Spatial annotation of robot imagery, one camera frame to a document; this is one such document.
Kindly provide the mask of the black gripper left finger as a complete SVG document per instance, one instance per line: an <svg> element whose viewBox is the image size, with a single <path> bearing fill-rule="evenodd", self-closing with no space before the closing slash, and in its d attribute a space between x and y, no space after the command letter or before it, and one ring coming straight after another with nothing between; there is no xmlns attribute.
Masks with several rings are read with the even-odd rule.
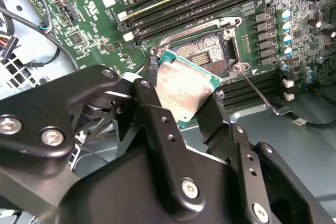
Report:
<svg viewBox="0 0 336 224"><path fill-rule="evenodd" d="M69 169L75 125L95 96L121 96L112 109L128 132L122 154L83 179ZM120 80L95 65L1 101L1 195L20 207L58 207L108 192L132 198L149 179L168 207L204 207L202 182L172 113L161 107L154 86L144 79Z"/></svg>

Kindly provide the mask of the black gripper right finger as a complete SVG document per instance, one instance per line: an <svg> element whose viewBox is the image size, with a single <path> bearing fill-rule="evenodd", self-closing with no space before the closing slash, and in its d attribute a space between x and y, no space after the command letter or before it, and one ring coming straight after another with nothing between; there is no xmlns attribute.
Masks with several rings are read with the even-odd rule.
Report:
<svg viewBox="0 0 336 224"><path fill-rule="evenodd" d="M269 144L253 145L215 97L196 114L203 143L225 161L233 223L328 223L328 212Z"/></svg>

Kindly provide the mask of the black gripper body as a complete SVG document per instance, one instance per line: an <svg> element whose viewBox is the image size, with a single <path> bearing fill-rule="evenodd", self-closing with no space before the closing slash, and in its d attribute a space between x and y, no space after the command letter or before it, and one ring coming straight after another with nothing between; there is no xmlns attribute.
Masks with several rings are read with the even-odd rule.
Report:
<svg viewBox="0 0 336 224"><path fill-rule="evenodd" d="M205 185L205 208L188 223L246 223L231 167L188 150ZM139 147L76 182L57 223L181 223L163 207L150 153Z"/></svg>

